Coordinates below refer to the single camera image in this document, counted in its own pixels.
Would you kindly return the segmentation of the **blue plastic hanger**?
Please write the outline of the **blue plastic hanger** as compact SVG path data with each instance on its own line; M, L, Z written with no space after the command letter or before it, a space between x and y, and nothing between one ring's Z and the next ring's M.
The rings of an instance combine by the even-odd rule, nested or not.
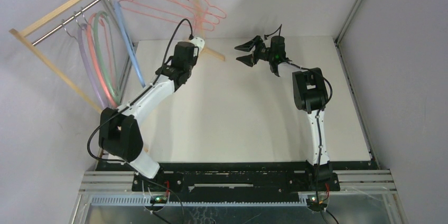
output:
M133 42L132 42L132 40L128 34L127 28L126 28L126 23L125 23L125 18L124 18L123 12L122 12L122 7L118 1L112 1L112 0L107 0L107 1L111 2L113 5L118 28L122 35L122 39L126 45L126 50L127 50L130 62L134 68L134 71L137 75L137 78L139 80L141 87L145 88L146 87L145 80L144 80L143 74L141 72L141 69L139 67L139 64L138 64L138 61L136 58L136 50L134 48Z

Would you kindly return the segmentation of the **green plastic hanger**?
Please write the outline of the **green plastic hanger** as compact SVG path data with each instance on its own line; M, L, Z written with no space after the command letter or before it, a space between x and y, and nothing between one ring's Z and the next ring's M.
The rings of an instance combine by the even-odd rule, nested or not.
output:
M118 86L118 68L109 15L105 11L93 13L85 30L88 51L96 82L110 106L117 106L121 97Z

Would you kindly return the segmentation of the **pink curved plastic hanger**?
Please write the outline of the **pink curved plastic hanger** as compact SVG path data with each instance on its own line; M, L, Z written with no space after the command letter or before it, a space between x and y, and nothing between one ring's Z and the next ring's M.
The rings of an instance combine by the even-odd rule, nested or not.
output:
M121 90L118 87L115 50L112 40L107 13L99 11L91 15L89 20L78 24L78 42L81 59L91 86L100 101L102 108L116 108L120 101ZM100 54L98 41L98 26L101 25L105 34L109 66L106 66Z

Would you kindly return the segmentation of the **purple plastic hanger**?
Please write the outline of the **purple plastic hanger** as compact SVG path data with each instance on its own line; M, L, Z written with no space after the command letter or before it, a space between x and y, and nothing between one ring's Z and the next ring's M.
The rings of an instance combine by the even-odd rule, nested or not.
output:
M95 96L97 97L101 108L106 108L108 105L107 100L102 96L102 94L100 93L99 87L97 85L96 80L94 79L94 74L92 71L92 68L90 66L89 60L87 58L87 53L86 53L86 48L84 45L84 41L83 41L83 32L87 29L87 25L86 24L80 24L77 28L77 35L72 35L68 32L66 25L63 23L63 21L61 21L62 27L65 30L66 34L68 36L70 36L71 38L75 39L77 44L78 44L78 48L79 48L79 52L80 52L80 56L81 56L81 60L83 62L83 66L85 68L87 77L89 79L89 82L91 84L91 87L95 93Z

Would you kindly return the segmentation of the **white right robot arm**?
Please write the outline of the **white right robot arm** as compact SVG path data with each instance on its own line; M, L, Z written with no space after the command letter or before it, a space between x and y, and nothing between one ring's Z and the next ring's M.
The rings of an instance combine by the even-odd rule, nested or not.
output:
M265 44L267 37L257 35L250 41L237 45L235 50L247 52L236 60L253 67L258 61L266 61L277 77L290 77L296 108L306 113L311 130L311 154L306 158L305 183L311 190L319 190L330 180L333 169L326 148L324 112L332 98L333 90L320 68L305 68L286 56L285 38L276 35Z

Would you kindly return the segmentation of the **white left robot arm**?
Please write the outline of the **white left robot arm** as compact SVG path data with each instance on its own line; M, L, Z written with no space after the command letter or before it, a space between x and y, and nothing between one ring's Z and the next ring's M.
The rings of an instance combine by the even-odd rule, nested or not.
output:
M204 45L199 37L178 42L173 55L156 70L153 82L126 104L101 113L99 147L145 177L146 186L153 191L164 187L165 176L145 150L140 125L165 98L186 84Z

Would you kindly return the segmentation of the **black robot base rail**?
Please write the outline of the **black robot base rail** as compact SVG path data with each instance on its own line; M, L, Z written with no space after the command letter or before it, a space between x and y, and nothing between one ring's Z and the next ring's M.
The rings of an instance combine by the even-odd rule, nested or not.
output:
M161 194L185 204L300 204L301 196L326 197L340 192L345 182L378 181L371 161L333 162L318 171L305 162L162 163L153 179L127 165L101 162L84 181L104 184L106 190Z

